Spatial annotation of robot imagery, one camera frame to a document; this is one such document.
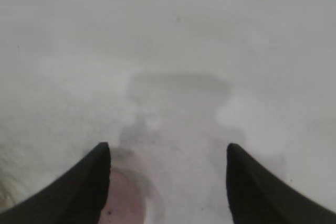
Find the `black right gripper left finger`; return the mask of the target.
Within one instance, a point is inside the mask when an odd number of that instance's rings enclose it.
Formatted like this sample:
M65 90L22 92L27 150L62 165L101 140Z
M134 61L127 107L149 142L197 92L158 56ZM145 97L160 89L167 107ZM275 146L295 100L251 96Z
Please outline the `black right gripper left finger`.
M98 223L107 201L110 170L109 145L99 143L49 186L1 213L1 223Z

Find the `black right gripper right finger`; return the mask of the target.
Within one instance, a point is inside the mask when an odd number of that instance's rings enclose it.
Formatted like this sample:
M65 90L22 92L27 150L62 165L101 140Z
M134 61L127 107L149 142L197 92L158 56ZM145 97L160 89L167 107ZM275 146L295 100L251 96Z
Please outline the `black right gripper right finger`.
M234 223L335 223L335 213L295 191L238 144L227 147L226 190Z

